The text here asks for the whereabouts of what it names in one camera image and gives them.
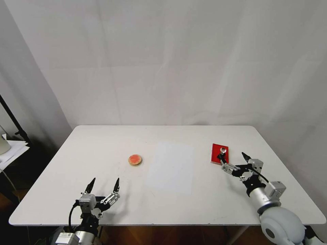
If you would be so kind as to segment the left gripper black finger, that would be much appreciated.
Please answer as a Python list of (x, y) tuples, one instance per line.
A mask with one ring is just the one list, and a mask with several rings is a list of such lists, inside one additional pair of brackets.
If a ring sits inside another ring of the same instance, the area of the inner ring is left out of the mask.
[(84, 192), (81, 192), (82, 195), (91, 194), (96, 178), (93, 178), (92, 181), (87, 185)]
[(120, 189), (120, 178), (117, 178), (113, 191), (109, 195), (104, 197), (100, 201), (100, 203), (104, 204), (104, 205), (115, 204), (118, 201), (118, 199), (120, 198), (119, 189)]

